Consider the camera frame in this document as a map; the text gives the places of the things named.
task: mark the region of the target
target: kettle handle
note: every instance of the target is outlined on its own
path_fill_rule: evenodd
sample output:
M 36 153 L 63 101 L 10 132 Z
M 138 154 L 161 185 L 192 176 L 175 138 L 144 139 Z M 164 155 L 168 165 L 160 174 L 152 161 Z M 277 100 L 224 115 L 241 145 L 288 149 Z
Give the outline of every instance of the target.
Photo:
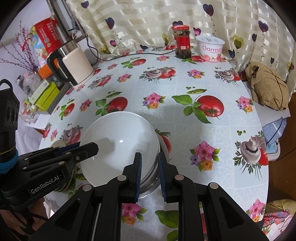
M 65 73 L 65 75 L 67 76 L 67 78 L 63 75 L 63 73 L 61 72 L 61 70 L 59 70 L 55 63 L 54 60 L 57 59 L 58 63 L 59 63 L 59 67 L 61 68 L 61 70 Z M 50 70 L 52 71 L 52 73 L 54 74 L 54 76 L 56 76 L 56 78 L 58 79 L 58 81 L 60 81 L 63 84 L 67 84 L 69 82 L 71 82 L 72 84 L 77 84 L 75 79 L 73 78 L 73 76 L 71 75 L 71 73 L 69 72 L 69 70 L 67 69 L 67 67 L 65 66 L 64 62 L 63 62 L 63 57 L 60 54 L 60 52 L 58 50 L 55 50 L 54 52 L 52 52 L 48 58 L 47 58 L 47 65 L 50 68 Z

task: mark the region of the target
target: tablecloth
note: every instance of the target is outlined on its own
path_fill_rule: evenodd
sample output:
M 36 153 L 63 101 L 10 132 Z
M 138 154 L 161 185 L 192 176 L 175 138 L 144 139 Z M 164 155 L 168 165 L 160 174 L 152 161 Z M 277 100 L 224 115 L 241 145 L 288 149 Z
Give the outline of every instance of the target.
M 268 162 L 251 97 L 223 57 L 204 62 L 192 49 L 191 59 L 182 60 L 170 51 L 139 50 L 101 62 L 87 83 L 61 100 L 40 148 L 59 139 L 78 142 L 102 115 L 134 112 L 163 137 L 180 174 L 196 183 L 218 183 L 250 218 L 261 220 Z M 77 165 L 69 187 L 46 196 L 48 205 L 56 211 L 86 183 Z M 177 239 L 178 206 L 163 202 L 160 187 L 137 204 L 123 205 L 122 215 L 121 240 Z

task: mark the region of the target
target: white kettle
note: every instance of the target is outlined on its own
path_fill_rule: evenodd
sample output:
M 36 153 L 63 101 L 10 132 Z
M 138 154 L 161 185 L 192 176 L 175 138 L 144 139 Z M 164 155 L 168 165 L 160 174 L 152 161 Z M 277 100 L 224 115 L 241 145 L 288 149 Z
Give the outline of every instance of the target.
M 55 59 L 58 61 L 59 68 L 54 63 Z M 47 64 L 52 73 L 63 84 L 71 82 L 73 86 L 79 86 L 94 75 L 93 67 L 73 39 L 52 52 L 47 58 Z

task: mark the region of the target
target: red jar lid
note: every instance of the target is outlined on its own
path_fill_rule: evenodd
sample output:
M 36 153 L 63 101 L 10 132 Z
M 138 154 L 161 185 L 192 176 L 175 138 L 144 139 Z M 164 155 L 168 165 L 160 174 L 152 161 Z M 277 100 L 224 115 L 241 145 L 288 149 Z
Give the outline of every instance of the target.
M 188 30 L 189 26 L 187 25 L 174 25 L 172 26 L 172 30 Z

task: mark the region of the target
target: chili sauce jar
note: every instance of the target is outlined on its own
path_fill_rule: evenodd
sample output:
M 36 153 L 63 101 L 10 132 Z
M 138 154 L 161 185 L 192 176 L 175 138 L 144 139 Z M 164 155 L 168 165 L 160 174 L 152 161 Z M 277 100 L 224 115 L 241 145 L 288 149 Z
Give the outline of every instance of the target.
M 189 26 L 187 25 L 174 25 L 172 26 L 173 35 L 176 43 L 176 57 L 177 58 L 190 58 L 190 38 Z

